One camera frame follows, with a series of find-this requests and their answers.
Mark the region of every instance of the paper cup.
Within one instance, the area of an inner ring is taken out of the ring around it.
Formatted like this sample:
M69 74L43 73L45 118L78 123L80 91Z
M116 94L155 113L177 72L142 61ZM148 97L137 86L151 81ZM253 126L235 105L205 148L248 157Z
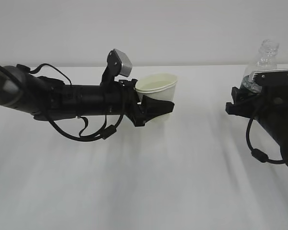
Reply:
M149 75L137 81L135 90L140 100L143 95L162 101L173 101L175 87L177 84L177 76L169 73L157 73ZM170 114L158 116L151 121L164 122L167 121Z

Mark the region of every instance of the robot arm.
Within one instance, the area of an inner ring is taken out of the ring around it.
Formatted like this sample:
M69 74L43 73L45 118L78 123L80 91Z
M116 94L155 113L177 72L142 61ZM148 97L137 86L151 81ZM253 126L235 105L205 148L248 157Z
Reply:
M49 64L42 64L35 70L23 65L0 66L0 105L30 113L35 120L49 121L62 135L77 141L106 139L116 132L124 115L135 127L141 127L149 120L173 111L173 102L146 96L140 102L134 89L136 79L115 81L118 75L128 77L132 70L124 53L113 49L107 63L100 85L65 85L58 79L32 75L43 66L51 66ZM54 122L88 115L120 115L120 118L108 127L105 119L97 133L85 137L66 134Z
M226 104L226 112L250 119L246 139L253 157L260 162L288 166L288 69L261 70L251 75L253 82L263 87L261 93L233 87L234 103ZM249 134L254 119L280 146L282 160L271 160L267 154L252 147Z

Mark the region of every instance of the white table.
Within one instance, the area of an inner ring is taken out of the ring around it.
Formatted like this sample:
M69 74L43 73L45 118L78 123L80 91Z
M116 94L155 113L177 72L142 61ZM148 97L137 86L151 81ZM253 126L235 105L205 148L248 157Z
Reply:
M179 76L174 113L138 128L125 117L106 141L68 140L0 107L0 230L288 230L288 168L254 159L247 119L225 112L244 68L133 68L131 78ZM74 84L99 84L103 69L61 68ZM103 117L90 122L87 133ZM83 128L81 119L59 124L74 135ZM257 123L251 139L280 158Z

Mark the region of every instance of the clear plastic bottle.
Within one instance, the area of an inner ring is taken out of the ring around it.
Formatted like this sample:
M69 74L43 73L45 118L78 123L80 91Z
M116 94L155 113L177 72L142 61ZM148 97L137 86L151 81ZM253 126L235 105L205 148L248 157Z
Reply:
M250 73L256 70L264 69L276 69L276 55L278 51L279 43L272 40L264 40L257 56L249 63L245 69L241 86L246 89L259 93L262 87L252 82L252 78L249 77Z

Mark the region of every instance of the cup rim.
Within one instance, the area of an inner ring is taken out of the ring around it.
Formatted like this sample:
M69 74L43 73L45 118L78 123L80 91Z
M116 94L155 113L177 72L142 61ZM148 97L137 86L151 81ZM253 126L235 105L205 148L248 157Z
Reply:
M147 79L150 79L150 78L153 78L153 77L156 77L156 75L162 75L162 74L167 74L171 77L173 77L172 79L172 82L170 84L167 84L165 86L161 86L161 87L158 87L158 88L154 88L154 89L148 89L148 90L141 90L139 88L137 88L137 84L138 82L140 82L141 80L147 80ZM164 91L164 90L167 90L169 88L172 88L173 86L175 86L177 84L177 79L178 77L174 74L170 74L170 73L156 73L156 74L152 74L152 75L148 75L140 80L138 80L138 82L135 84L135 90L137 92L140 92L140 93L154 93L154 92L160 92L160 91Z

